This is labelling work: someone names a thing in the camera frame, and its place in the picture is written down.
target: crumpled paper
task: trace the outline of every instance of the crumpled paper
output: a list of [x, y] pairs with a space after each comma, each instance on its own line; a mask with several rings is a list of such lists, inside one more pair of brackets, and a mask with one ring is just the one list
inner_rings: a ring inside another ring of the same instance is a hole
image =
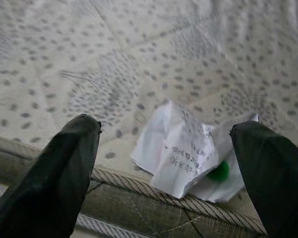
[[[258, 121], [258, 116], [247, 112], [219, 125], [207, 124], [169, 101], [155, 111], [131, 157], [153, 174], [152, 187], [176, 198], [190, 193], [211, 202], [228, 201], [244, 187], [229, 131], [246, 120]], [[229, 164], [228, 179], [217, 182], [207, 178], [223, 160]]]

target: white paper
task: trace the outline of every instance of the white paper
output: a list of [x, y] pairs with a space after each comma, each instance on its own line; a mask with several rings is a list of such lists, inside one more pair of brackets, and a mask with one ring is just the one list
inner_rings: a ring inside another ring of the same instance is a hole
[[[243, 188], [229, 131], [250, 119], [257, 115], [246, 113], [219, 126], [209, 125], [184, 106], [169, 102], [147, 123], [131, 157], [153, 174], [151, 186], [176, 198], [190, 190], [203, 200], [227, 201]], [[219, 183], [206, 178], [224, 159], [230, 166], [228, 179]]]

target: green ball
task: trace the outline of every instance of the green ball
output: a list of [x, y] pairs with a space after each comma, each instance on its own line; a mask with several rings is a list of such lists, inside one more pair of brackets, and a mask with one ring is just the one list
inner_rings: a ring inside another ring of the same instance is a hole
[[208, 173], [207, 177], [216, 182], [223, 182], [228, 178], [229, 166], [223, 161], [216, 169]]

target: spotted mattress fabric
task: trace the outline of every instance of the spotted mattress fabric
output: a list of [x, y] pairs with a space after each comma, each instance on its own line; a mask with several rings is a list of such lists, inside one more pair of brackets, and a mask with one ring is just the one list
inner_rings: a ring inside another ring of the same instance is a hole
[[0, 0], [0, 136], [43, 148], [86, 113], [97, 166], [148, 182], [129, 155], [167, 100], [298, 146], [298, 0]]

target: mattress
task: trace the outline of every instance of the mattress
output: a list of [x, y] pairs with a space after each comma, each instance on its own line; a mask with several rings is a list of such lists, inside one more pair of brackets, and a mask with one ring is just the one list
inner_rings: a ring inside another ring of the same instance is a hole
[[298, 0], [0, 0], [0, 138], [38, 152], [89, 114], [94, 178], [264, 235], [245, 190], [210, 205], [148, 186], [130, 153], [167, 100], [214, 124], [256, 111], [298, 147]]

